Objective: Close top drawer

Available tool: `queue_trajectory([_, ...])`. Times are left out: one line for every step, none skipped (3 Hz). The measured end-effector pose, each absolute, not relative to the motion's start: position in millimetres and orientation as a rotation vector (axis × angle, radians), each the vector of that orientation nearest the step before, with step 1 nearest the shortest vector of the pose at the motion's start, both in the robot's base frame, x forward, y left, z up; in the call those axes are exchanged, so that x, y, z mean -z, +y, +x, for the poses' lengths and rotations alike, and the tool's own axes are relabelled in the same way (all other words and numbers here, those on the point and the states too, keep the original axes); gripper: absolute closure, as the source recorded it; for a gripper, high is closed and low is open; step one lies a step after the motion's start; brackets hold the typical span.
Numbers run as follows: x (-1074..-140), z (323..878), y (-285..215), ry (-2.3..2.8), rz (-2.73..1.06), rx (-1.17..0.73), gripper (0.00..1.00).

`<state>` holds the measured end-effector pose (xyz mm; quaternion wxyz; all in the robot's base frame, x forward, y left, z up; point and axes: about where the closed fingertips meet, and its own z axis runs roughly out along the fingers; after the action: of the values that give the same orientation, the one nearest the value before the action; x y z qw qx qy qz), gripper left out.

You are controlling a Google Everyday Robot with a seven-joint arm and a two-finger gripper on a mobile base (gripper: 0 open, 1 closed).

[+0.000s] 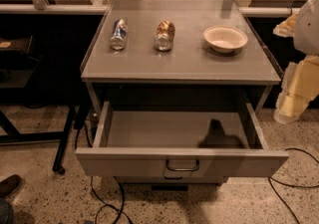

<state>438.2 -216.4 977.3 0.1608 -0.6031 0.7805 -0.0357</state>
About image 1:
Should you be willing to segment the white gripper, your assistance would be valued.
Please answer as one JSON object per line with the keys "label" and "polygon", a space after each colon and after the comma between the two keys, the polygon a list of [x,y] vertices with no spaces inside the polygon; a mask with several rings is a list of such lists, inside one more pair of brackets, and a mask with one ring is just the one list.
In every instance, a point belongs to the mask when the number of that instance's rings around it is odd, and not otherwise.
{"label": "white gripper", "polygon": [[287,94],[280,94],[274,119],[282,124],[299,120],[300,116],[319,95],[319,57],[307,56],[295,70]]}

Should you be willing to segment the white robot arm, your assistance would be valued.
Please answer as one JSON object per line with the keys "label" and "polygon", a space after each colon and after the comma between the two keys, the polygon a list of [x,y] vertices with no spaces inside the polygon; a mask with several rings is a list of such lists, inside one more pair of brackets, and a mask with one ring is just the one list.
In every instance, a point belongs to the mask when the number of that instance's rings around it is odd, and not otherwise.
{"label": "white robot arm", "polygon": [[309,103],[319,96],[319,0],[308,0],[273,33],[292,37],[294,48],[305,54],[298,64],[289,63],[276,102],[274,119],[289,124],[299,120]]}

